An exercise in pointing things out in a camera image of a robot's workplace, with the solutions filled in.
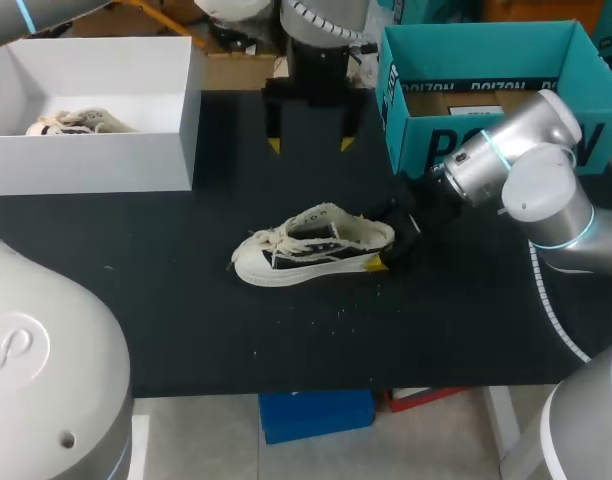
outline shoe box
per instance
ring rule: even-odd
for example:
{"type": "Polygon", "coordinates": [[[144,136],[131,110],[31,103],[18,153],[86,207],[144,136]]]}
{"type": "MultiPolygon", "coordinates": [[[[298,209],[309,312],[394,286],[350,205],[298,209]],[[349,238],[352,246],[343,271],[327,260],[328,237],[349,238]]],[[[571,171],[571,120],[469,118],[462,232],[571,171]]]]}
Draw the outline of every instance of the shoe box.
{"type": "Polygon", "coordinates": [[[577,20],[592,35],[604,0],[484,0],[484,22],[549,22],[577,20]]]}
{"type": "Polygon", "coordinates": [[[593,41],[600,55],[605,58],[612,57],[612,0],[606,0],[604,4],[593,34],[593,41]]]}
{"type": "Polygon", "coordinates": [[[259,396],[268,445],[368,427],[375,418],[369,390],[269,393],[259,396]]]}
{"type": "Polygon", "coordinates": [[[0,195],[191,190],[204,74],[184,37],[0,48],[0,195]],[[40,116],[87,108],[138,133],[25,135],[40,116]]]}
{"type": "Polygon", "coordinates": [[[377,103],[394,172],[422,175],[534,91],[581,124],[578,173],[612,159],[612,73],[578,22],[387,27],[377,103]]]}
{"type": "Polygon", "coordinates": [[[456,23],[479,17],[479,0],[379,0],[393,10],[395,23],[456,23]]]}

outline black table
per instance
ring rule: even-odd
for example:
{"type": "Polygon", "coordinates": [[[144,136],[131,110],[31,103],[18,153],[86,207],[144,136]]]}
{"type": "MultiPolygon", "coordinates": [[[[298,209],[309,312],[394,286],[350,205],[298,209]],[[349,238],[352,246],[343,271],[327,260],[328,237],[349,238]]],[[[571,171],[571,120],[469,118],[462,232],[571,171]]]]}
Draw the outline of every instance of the black table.
{"type": "MultiPolygon", "coordinates": [[[[239,281],[227,266],[249,230],[324,201],[359,213],[393,177],[374,102],[344,154],[341,112],[287,107],[281,156],[259,94],[203,102],[193,192],[0,197],[0,236],[115,313],[136,396],[549,383],[579,367],[497,205],[451,225],[406,274],[239,281]]],[[[612,172],[584,184],[612,206],[612,172]]],[[[546,276],[573,340],[591,355],[612,343],[612,279],[546,276]]]]}

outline gray floor tile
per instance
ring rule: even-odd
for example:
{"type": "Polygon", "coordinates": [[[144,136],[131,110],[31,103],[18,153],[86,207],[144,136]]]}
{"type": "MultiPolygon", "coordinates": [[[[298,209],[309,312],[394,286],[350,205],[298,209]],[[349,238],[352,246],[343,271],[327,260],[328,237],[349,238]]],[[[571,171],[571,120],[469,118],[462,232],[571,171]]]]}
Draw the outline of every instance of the gray floor tile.
{"type": "Polygon", "coordinates": [[[150,415],[145,480],[256,480],[256,395],[138,400],[150,415]]]}
{"type": "Polygon", "coordinates": [[[548,396],[555,388],[554,385],[521,385],[509,387],[510,397],[513,401],[519,428],[523,431],[538,415],[548,396]]]}
{"type": "Polygon", "coordinates": [[[372,427],[268,446],[260,432],[259,480],[497,480],[482,397],[465,392],[372,427]]]}

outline blue led ring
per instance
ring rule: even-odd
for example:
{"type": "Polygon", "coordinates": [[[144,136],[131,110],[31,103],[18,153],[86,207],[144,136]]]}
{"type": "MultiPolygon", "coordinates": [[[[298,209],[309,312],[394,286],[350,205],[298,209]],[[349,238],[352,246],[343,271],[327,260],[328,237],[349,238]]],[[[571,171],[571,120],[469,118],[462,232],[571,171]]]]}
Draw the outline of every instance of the blue led ring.
{"type": "Polygon", "coordinates": [[[502,163],[506,167],[506,170],[508,170],[510,172],[510,163],[508,163],[508,160],[506,160],[506,157],[504,156],[502,151],[499,149],[497,144],[495,142],[493,142],[493,139],[491,138],[490,133],[488,133],[486,130],[482,130],[482,136],[486,139],[486,141],[490,145],[490,148],[493,149],[493,152],[495,152],[495,154],[502,161],[502,163]]]}
{"type": "Polygon", "coordinates": [[[26,22],[26,26],[28,27],[28,31],[31,34],[37,33],[37,29],[35,28],[35,22],[33,22],[33,18],[30,16],[30,12],[28,11],[28,7],[24,0],[15,0],[17,2],[17,8],[19,8],[22,17],[24,17],[24,21],[26,22]]]}
{"type": "Polygon", "coordinates": [[[588,221],[588,225],[586,225],[586,228],[584,228],[584,230],[582,230],[582,232],[577,235],[575,238],[573,238],[572,240],[569,240],[566,243],[562,243],[561,245],[555,245],[552,247],[546,247],[544,245],[537,245],[536,243],[533,243],[533,245],[535,246],[535,248],[540,248],[542,250],[559,250],[561,248],[566,248],[566,247],[570,247],[573,243],[579,241],[580,238],[582,238],[584,235],[586,235],[586,233],[588,232],[588,230],[590,230],[590,227],[593,225],[593,221],[595,220],[595,208],[593,207],[593,209],[591,210],[590,213],[590,220],[588,221]]]}
{"type": "Polygon", "coordinates": [[[115,480],[115,475],[117,475],[117,472],[119,471],[119,467],[121,467],[122,462],[124,461],[124,458],[126,457],[126,454],[128,453],[128,449],[130,448],[132,444],[131,436],[132,435],[128,435],[128,439],[126,440],[126,444],[124,445],[124,450],[122,451],[122,454],[119,456],[119,460],[117,460],[117,464],[115,465],[115,468],[113,468],[113,471],[108,476],[107,480],[115,480]]]}

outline white sneaker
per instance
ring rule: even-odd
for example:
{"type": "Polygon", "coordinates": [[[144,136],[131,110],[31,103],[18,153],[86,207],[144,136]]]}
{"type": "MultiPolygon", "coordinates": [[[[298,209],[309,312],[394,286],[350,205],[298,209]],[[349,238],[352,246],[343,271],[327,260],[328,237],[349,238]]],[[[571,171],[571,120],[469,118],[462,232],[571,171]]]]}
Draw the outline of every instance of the white sneaker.
{"type": "Polygon", "coordinates": [[[237,275],[260,287],[287,287],[322,275],[367,271],[395,240],[385,223],[317,205],[281,226],[260,230],[233,253],[237,275]]]}
{"type": "Polygon", "coordinates": [[[81,133],[131,133],[136,130],[113,117],[103,108],[89,108],[76,112],[60,111],[54,117],[39,117],[26,135],[67,135],[81,133]]]}

